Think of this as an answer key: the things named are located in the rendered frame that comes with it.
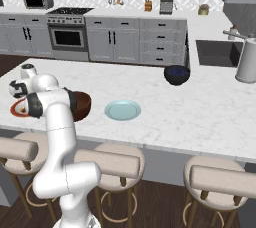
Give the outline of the dark blue bowl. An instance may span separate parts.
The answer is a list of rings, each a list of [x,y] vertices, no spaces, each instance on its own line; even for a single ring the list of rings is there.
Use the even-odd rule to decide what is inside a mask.
[[[171,65],[164,69],[165,79],[174,86],[180,86],[190,77],[190,69],[182,65]]]

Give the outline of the steel stove with oven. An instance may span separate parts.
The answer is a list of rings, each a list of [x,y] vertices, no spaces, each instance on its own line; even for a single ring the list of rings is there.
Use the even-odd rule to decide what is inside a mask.
[[[60,7],[46,14],[55,59],[87,62],[88,41],[84,15],[91,8]]]

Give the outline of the grey drawer stack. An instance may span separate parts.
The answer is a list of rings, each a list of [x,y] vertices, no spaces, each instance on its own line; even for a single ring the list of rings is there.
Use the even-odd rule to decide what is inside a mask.
[[[186,19],[141,19],[140,60],[150,65],[183,65]]]

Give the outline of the potted plant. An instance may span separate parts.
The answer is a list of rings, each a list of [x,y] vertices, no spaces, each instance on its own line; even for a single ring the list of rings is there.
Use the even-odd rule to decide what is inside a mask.
[[[198,9],[199,15],[208,15],[209,14],[209,5],[208,4],[201,4]]]

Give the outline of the light blue plate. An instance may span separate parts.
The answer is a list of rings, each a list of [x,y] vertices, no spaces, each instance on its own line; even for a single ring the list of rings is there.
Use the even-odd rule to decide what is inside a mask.
[[[140,115],[141,107],[134,101],[116,100],[105,107],[104,113],[116,121],[129,121]]]

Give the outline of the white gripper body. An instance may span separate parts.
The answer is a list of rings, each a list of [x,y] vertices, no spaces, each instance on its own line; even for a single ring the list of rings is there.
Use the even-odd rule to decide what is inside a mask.
[[[9,93],[14,97],[14,98],[19,98],[20,97],[20,87],[17,85],[16,81],[13,80],[9,84]]]

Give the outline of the red plate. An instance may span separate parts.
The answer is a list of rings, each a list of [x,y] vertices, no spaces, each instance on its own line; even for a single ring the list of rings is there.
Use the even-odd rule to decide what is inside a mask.
[[[26,113],[21,113],[20,112],[20,106],[25,106],[27,108],[27,112]],[[20,99],[17,102],[15,102],[11,108],[10,108],[10,112],[13,116],[16,117],[21,117],[21,118],[26,118],[29,117],[29,107],[28,107],[28,102],[26,99]]]

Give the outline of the white sink tap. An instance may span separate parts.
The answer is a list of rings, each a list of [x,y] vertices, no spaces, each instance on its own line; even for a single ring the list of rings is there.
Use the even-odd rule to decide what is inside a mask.
[[[224,30],[223,33],[230,35],[229,31]],[[244,36],[238,33],[234,36],[244,40],[235,79],[247,84],[256,83],[256,36],[253,34]]]

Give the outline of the brown wooden bowl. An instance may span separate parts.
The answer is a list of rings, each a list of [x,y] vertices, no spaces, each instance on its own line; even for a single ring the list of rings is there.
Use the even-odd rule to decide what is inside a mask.
[[[74,95],[77,100],[77,106],[72,115],[74,121],[77,122],[88,116],[91,109],[91,97],[87,93],[80,91],[75,91]]]

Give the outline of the dark grey sink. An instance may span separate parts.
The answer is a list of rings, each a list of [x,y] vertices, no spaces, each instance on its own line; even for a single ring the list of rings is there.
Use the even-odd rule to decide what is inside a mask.
[[[237,67],[243,43],[229,41],[196,41],[199,63],[204,66]]]

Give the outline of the beige round bar stool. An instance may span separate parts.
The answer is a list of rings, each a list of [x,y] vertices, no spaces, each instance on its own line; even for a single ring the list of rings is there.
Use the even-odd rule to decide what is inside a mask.
[[[192,228],[197,205],[213,211],[210,227],[220,218],[230,228],[237,210],[249,198],[256,199],[256,174],[246,172],[236,161],[194,156],[184,166],[186,189],[183,223]]]
[[[45,203],[36,204],[29,199],[29,185],[24,191],[19,176],[34,177],[43,167],[48,156],[47,135],[44,133],[23,132],[14,138],[0,137],[0,164],[10,174],[20,199],[29,217],[32,217],[30,207],[49,208],[54,222],[57,221],[53,202],[55,199],[46,199]]]
[[[79,150],[74,161],[94,161],[101,169],[101,180],[94,189],[100,224],[106,219],[112,223],[128,222],[128,228],[132,228],[132,217],[138,207],[137,186],[145,170],[142,151],[136,147],[104,143],[94,150]],[[112,219],[105,214],[103,202],[107,198],[108,206],[111,206],[111,195],[121,192],[127,193],[128,216],[124,219]]]

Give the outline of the small soap dispenser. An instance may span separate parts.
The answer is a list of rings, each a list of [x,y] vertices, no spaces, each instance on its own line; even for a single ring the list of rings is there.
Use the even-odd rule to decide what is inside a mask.
[[[235,34],[237,34],[237,27],[236,25],[234,24],[232,27],[230,27],[230,31],[229,31],[231,34],[228,36],[228,39],[229,40],[234,40],[235,39]]]

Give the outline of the grey base cupboards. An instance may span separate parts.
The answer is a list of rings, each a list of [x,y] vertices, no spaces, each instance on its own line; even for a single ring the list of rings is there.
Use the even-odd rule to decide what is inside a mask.
[[[87,17],[86,25],[92,61],[139,62],[138,18]]]
[[[1,19],[14,55],[52,56],[44,14],[3,13]]]

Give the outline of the grey coffee machine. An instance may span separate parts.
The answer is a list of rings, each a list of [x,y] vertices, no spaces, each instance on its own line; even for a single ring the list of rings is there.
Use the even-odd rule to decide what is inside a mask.
[[[160,0],[160,14],[171,15],[173,12],[174,0]]]

